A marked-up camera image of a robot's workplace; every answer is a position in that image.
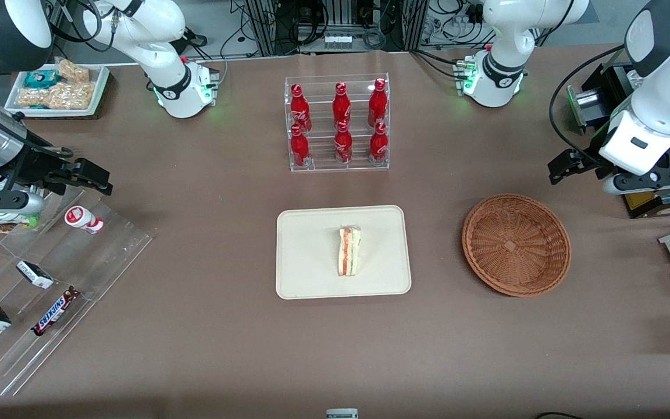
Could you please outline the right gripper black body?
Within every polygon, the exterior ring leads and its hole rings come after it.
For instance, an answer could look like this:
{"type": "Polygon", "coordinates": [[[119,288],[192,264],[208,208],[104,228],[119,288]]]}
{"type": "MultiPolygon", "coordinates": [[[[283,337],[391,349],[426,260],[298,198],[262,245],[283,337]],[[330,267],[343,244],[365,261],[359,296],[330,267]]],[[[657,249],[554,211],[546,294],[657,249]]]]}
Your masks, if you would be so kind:
{"type": "Polygon", "coordinates": [[[71,171],[76,166],[65,159],[67,148],[37,151],[19,143],[0,143],[0,198],[27,198],[29,188],[77,185],[71,171]]]}

